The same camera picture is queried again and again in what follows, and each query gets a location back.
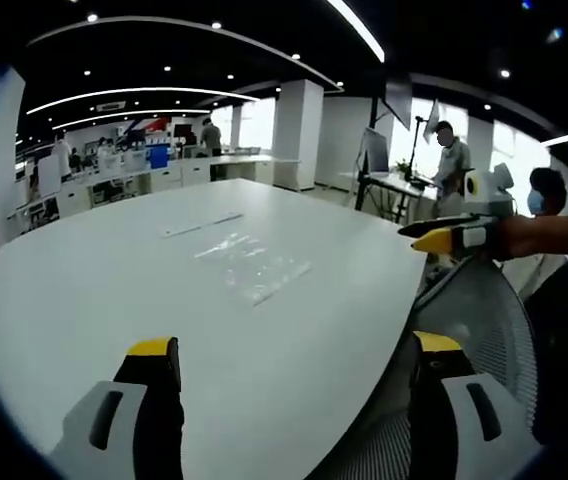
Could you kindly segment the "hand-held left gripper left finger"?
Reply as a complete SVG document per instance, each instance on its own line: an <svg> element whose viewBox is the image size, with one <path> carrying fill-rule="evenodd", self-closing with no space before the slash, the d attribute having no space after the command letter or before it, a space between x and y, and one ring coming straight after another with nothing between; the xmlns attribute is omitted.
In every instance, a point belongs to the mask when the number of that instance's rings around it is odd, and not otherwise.
<svg viewBox="0 0 568 480"><path fill-rule="evenodd" d="M181 387L177 338L134 345L65 416L51 464L65 479L182 479Z"/></svg>

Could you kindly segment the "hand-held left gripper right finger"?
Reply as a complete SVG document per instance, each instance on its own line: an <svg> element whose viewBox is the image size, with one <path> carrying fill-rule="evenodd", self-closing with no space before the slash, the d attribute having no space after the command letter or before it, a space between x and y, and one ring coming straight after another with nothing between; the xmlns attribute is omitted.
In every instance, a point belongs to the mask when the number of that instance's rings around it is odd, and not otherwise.
<svg viewBox="0 0 568 480"><path fill-rule="evenodd" d="M413 333L411 479L522 479L543 452L524 407L453 339Z"/></svg>

